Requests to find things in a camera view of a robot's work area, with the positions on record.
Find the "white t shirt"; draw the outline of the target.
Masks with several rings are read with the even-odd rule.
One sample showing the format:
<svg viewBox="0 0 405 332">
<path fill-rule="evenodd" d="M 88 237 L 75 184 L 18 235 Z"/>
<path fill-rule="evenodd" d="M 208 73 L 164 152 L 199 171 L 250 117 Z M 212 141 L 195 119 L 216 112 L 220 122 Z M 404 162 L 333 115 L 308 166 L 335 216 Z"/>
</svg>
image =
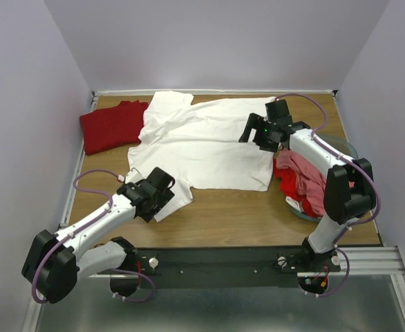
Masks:
<svg viewBox="0 0 405 332">
<path fill-rule="evenodd" d="M 194 104 L 193 95 L 154 94 L 144 112 L 140 144 L 128 150 L 130 167 L 147 176 L 159 167 L 176 180 L 160 222 L 193 201 L 191 189 L 267 191 L 273 153 L 240 143 L 251 113 L 265 116 L 267 98 L 225 98 Z"/>
</svg>

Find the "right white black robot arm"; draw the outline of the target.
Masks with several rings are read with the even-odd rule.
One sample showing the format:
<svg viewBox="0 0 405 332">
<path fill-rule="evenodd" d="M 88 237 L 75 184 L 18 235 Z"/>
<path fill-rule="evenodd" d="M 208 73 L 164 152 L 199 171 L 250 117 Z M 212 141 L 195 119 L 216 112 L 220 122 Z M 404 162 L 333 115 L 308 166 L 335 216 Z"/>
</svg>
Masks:
<svg viewBox="0 0 405 332">
<path fill-rule="evenodd" d="M 380 199 L 372 165 L 365 158 L 342 154 L 318 137 L 316 129 L 303 121 L 293 121 L 283 98 L 266 103 L 265 112 L 265 116 L 249 114 L 240 142 L 252 141 L 269 152 L 284 147 L 304 157 L 326 178 L 325 214 L 303 240 L 300 251 L 288 260 L 298 268 L 313 271 L 331 258 L 348 228 L 361 224 L 367 213 L 378 212 Z"/>
</svg>

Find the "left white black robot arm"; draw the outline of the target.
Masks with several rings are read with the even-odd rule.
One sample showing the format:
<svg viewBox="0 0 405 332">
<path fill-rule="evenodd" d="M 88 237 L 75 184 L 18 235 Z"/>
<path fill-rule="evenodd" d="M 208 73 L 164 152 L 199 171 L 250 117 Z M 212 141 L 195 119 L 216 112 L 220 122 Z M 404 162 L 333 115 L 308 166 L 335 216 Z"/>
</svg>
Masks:
<svg viewBox="0 0 405 332">
<path fill-rule="evenodd" d="M 152 282 L 142 274 L 135 248 L 126 239 L 112 239 L 98 247 L 94 243 L 126 221 L 152 220 L 174 197 L 176 181 L 159 167 L 147 177 L 132 169 L 116 179 L 120 186 L 112 195 L 103 193 L 106 202 L 101 207 L 67 228 L 54 233 L 42 230 L 32 240 L 21 274 L 30 282 L 36 303 L 57 303 L 80 279 L 105 270 Z"/>
</svg>

